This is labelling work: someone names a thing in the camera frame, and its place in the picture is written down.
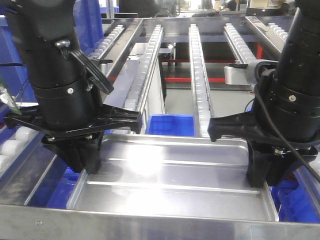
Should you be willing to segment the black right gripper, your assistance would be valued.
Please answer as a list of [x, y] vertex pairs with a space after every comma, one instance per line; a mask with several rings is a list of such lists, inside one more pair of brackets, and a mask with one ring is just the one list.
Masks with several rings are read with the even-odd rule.
[[222, 136], [242, 138], [248, 144], [246, 178], [253, 188], [276, 186], [296, 169], [309, 167], [318, 155], [320, 116], [315, 112], [270, 111], [270, 118], [284, 136], [272, 129], [262, 111], [248, 111], [209, 120], [208, 133], [215, 142]]

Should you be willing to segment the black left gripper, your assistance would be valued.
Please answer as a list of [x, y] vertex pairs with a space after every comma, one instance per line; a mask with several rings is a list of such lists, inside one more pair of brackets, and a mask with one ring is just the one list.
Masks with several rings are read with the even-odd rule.
[[79, 127], [54, 129], [45, 122], [39, 106], [21, 108], [21, 114], [8, 112], [4, 122], [10, 129], [27, 127], [44, 134], [41, 142], [45, 148], [58, 155], [73, 171], [96, 174], [101, 166], [101, 143], [106, 130], [129, 128], [139, 134], [142, 114], [103, 104], [91, 120]]

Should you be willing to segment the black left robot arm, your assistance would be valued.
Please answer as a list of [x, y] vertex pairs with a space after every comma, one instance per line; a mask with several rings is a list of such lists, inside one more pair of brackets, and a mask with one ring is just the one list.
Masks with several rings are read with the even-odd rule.
[[5, 124], [43, 133], [43, 146], [73, 171], [97, 173], [104, 132], [128, 127], [140, 133], [141, 113], [103, 104], [101, 93], [114, 88], [80, 48], [73, 0], [3, 0], [1, 5], [38, 103], [10, 111]]

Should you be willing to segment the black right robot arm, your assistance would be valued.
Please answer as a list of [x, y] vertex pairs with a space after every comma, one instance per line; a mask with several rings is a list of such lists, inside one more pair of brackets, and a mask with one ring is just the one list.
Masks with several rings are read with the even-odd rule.
[[209, 120], [212, 141], [222, 136], [248, 144], [249, 185], [276, 186], [300, 167], [309, 169], [320, 143], [320, 3], [298, 0], [277, 63], [260, 63], [250, 111]]

